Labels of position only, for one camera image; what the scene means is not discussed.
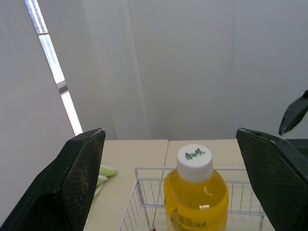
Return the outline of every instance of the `white curtain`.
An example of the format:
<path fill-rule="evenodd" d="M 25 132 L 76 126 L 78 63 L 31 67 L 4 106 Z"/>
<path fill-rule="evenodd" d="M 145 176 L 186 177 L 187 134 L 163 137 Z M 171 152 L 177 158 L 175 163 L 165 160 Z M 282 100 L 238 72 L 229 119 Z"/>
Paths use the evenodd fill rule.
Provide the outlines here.
<path fill-rule="evenodd" d="M 74 136 L 26 4 L 0 2 L 0 225 Z"/>
<path fill-rule="evenodd" d="M 84 130 L 109 139 L 278 135 L 308 88 L 303 0 L 40 0 Z M 286 137 L 306 138 L 308 119 Z"/>

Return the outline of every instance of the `wire basket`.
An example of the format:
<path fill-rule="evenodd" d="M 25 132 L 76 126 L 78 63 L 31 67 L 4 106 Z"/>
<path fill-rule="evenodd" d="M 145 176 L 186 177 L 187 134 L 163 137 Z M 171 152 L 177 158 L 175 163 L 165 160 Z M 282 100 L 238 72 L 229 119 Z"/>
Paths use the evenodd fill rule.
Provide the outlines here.
<path fill-rule="evenodd" d="M 164 178 L 172 167 L 137 167 L 118 231 L 167 231 Z M 229 188 L 227 231 L 273 231 L 245 168 L 216 168 Z"/>

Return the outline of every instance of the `yellow bottle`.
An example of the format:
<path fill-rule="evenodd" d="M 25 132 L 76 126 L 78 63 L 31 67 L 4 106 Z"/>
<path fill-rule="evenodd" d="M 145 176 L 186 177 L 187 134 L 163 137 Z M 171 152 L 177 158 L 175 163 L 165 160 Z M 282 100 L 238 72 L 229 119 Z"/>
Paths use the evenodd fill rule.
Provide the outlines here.
<path fill-rule="evenodd" d="M 164 181 L 168 231 L 224 231 L 228 187 L 213 169 L 212 154 L 191 144 L 178 152 L 177 168 Z"/>

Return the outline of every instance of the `table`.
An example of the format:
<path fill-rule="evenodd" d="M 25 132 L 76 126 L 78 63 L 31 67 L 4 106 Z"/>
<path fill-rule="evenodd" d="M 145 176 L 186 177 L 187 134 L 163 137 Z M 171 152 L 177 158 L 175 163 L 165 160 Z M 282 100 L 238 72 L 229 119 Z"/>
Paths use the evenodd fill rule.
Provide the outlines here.
<path fill-rule="evenodd" d="M 236 140 L 106 141 L 102 164 L 115 167 L 119 173 L 104 183 L 101 192 L 93 200 L 85 231 L 116 231 L 136 180 L 135 167 L 175 167 L 178 150 L 187 144 L 201 144 L 209 148 L 215 167 L 244 167 Z M 149 177 L 161 177 L 161 172 L 157 176 L 157 171 L 147 173 Z M 240 180 L 243 180 L 242 177 L 247 178 L 242 175 L 231 177 Z"/>
<path fill-rule="evenodd" d="M 106 181 L 93 200 L 85 231 L 116 231 L 136 181 L 136 166 L 164 166 L 168 141 L 105 141 L 102 164 L 118 174 Z"/>

